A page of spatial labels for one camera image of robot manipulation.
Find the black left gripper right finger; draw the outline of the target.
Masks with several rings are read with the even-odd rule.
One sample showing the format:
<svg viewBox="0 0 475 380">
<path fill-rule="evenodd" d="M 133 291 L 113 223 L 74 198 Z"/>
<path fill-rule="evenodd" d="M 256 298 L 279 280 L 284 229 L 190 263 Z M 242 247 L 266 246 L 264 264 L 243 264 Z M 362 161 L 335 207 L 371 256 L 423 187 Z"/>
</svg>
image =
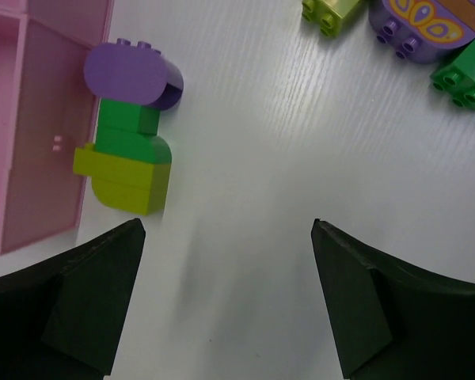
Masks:
<svg viewBox="0 0 475 380">
<path fill-rule="evenodd" d="M 475 379 L 475 283 L 315 220 L 313 252 L 346 379 Z"/>
</svg>

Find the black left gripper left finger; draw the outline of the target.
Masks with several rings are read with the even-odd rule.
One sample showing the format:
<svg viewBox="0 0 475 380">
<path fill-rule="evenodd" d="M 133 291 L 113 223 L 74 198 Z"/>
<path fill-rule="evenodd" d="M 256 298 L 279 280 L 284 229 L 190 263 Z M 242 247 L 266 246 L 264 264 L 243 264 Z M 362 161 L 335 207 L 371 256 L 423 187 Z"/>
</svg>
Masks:
<svg viewBox="0 0 475 380">
<path fill-rule="evenodd" d="M 134 218 L 1 276 L 0 379 L 109 376 L 145 239 Z"/>
</svg>

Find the lime rounded lego brick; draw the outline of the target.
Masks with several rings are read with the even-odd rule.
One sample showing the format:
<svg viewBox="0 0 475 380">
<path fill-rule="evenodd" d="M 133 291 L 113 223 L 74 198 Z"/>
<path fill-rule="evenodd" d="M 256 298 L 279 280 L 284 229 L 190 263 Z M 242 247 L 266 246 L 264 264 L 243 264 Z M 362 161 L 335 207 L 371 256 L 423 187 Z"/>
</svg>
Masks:
<svg viewBox="0 0 475 380">
<path fill-rule="evenodd" d="M 165 209 L 171 165 L 152 165 L 146 187 L 93 178 L 92 190 L 106 207 L 137 215 L 150 215 Z"/>
</svg>

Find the green rounded lego brick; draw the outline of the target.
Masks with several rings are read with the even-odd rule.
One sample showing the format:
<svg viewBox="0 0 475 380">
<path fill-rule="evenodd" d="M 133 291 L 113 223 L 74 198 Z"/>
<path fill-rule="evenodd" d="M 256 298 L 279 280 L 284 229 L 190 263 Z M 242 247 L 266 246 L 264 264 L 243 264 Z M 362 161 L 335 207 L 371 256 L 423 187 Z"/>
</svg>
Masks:
<svg viewBox="0 0 475 380">
<path fill-rule="evenodd" d="M 171 164 L 172 153 L 160 136 L 99 127 L 95 151 L 151 164 Z"/>
</svg>

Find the dark green lego brick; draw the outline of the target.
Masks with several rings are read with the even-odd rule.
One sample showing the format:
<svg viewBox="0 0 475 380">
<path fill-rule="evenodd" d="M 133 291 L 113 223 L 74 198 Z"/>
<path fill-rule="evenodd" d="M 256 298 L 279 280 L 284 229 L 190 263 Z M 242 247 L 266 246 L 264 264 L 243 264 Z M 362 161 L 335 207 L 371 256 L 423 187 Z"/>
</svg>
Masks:
<svg viewBox="0 0 475 380">
<path fill-rule="evenodd" d="M 157 135 L 160 111 L 156 108 L 101 99 L 98 125 L 142 135 Z"/>
</svg>

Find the purple rounded lego brick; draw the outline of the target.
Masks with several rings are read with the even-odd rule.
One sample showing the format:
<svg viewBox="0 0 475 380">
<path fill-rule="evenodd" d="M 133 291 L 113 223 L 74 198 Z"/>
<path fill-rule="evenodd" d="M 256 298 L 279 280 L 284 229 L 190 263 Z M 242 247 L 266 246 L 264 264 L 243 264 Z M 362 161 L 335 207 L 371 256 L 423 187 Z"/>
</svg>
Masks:
<svg viewBox="0 0 475 380">
<path fill-rule="evenodd" d="M 119 38 L 96 46 L 84 65 L 85 83 L 99 98 L 168 110 L 181 99 L 184 79 L 151 44 Z"/>
</svg>

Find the purple butterfly lego brick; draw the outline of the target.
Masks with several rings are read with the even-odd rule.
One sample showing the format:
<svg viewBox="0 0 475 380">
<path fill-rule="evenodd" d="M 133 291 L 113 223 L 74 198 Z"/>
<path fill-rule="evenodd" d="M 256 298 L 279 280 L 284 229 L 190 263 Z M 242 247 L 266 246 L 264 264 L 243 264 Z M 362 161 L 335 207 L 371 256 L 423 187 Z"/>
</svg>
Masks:
<svg viewBox="0 0 475 380">
<path fill-rule="evenodd" d="M 475 32 L 437 1 L 375 0 L 368 17 L 378 42 L 414 63 L 437 63 L 475 39 Z"/>
</svg>

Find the brown lego plate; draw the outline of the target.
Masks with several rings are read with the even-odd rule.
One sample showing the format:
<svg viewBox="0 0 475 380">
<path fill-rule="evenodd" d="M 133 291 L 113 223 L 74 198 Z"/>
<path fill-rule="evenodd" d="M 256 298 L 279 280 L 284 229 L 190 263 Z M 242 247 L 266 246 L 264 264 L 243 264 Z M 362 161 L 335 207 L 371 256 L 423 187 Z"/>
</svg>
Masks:
<svg viewBox="0 0 475 380">
<path fill-rule="evenodd" d="M 439 0 L 439 3 L 475 32 L 475 0 Z"/>
</svg>

